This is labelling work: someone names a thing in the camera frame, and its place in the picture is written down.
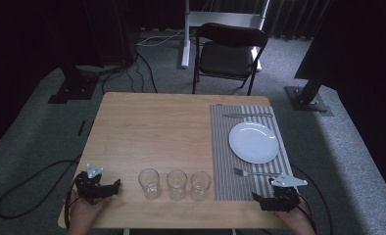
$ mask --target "striped placemat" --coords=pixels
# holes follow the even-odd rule
[[[223,114],[273,114],[273,117],[224,117]],[[266,164],[250,164],[238,158],[229,146],[229,132],[240,122],[258,122],[275,133],[279,142],[278,156]],[[214,155],[215,200],[253,201],[251,192],[271,198],[272,190],[267,176],[242,177],[233,173],[233,168],[255,172],[284,172],[293,175],[285,152],[284,143],[272,107],[211,105],[212,142]]]

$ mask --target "chair seat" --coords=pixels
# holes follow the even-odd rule
[[[199,70],[206,74],[248,77],[253,63],[250,47],[226,47],[213,41],[206,42],[202,49]]]

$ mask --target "clear glass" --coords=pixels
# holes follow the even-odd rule
[[[181,200],[186,194],[187,175],[181,169],[172,170],[167,176],[169,197],[173,200]]]
[[[144,169],[138,175],[138,182],[140,183],[146,198],[156,199],[162,194],[160,175],[156,170],[152,168]]]
[[[204,171],[199,171],[192,176],[191,198],[195,201],[203,201],[208,197],[211,187],[211,177]]]

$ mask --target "dark background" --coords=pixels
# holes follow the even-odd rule
[[[148,5],[148,1],[140,2],[135,17],[149,25],[151,18],[145,15],[157,11],[152,11],[154,5]],[[61,15],[68,26],[76,26],[65,34],[72,60],[77,64],[102,62],[100,46],[94,39],[97,35],[82,1],[56,3],[58,7],[72,4]],[[174,16],[181,22],[167,24],[183,26],[182,5],[161,3],[181,12]],[[0,1],[0,138],[40,79],[59,66],[50,35],[33,1]],[[85,43],[76,43],[82,37]],[[325,78],[324,84],[338,91],[386,181],[386,1],[335,0],[297,77]]]

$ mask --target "white plate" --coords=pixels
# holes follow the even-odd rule
[[[256,122],[241,122],[230,130],[233,152],[251,164],[265,164],[278,154],[278,140],[272,130]]]

